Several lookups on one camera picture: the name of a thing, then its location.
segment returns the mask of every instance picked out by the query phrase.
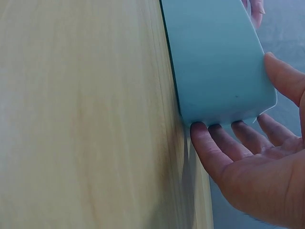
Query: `gray background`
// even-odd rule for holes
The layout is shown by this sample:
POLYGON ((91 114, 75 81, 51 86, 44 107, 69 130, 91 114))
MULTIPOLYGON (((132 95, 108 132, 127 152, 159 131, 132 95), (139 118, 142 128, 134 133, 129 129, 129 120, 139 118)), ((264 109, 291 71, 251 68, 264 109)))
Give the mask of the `gray background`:
MULTIPOLYGON (((265 0, 264 5, 266 15, 257 31, 264 51, 272 51, 278 58, 305 72, 305 1, 265 0)), ((295 134, 301 134, 298 108, 281 94, 278 93, 278 105, 268 113, 295 134)), ((257 123, 253 127, 261 132, 257 123)), ((212 180, 211 193, 215 229, 278 228, 235 210, 212 180)))

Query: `light blue plastic object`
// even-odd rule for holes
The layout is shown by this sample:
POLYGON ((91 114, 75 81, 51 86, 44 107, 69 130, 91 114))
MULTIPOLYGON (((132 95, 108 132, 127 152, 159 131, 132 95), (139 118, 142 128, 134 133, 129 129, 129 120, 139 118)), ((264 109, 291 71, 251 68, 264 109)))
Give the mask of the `light blue plastic object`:
POLYGON ((264 51, 241 0, 162 0, 181 117, 230 124, 276 105, 264 51))

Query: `human hand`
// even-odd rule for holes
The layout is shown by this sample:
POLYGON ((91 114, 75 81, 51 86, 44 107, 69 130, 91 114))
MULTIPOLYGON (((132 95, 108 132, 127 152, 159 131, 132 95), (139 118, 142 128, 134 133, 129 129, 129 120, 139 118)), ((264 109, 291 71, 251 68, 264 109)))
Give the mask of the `human hand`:
MULTIPOLYGON (((248 2, 247 0, 242 0, 244 7, 248 8, 248 2)), ((251 5, 251 17, 252 17, 252 23, 254 24, 255 28, 259 28, 262 20, 263 20, 263 14, 265 14, 264 10, 264 0, 250 0, 251 5)))
POLYGON ((300 108, 297 137, 266 114, 258 123, 267 138, 243 122, 232 124, 242 144, 219 125, 191 126, 202 165, 236 209, 289 228, 305 227, 305 74, 267 53, 267 74, 274 86, 300 108))

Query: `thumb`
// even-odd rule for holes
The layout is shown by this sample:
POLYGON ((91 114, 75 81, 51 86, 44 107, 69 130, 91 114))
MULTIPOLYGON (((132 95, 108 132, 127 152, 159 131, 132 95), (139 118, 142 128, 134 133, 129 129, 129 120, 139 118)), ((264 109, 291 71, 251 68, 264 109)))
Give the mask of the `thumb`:
POLYGON ((267 75, 275 88, 298 107, 305 91, 305 74, 268 52, 264 57, 267 75))

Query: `wooden surface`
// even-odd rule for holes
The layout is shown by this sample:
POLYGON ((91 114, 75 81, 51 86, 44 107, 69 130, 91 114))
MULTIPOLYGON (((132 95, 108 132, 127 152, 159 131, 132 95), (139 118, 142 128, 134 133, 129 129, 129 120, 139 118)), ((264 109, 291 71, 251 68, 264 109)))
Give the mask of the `wooden surface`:
POLYGON ((210 229, 157 0, 0 1, 0 228, 210 229))

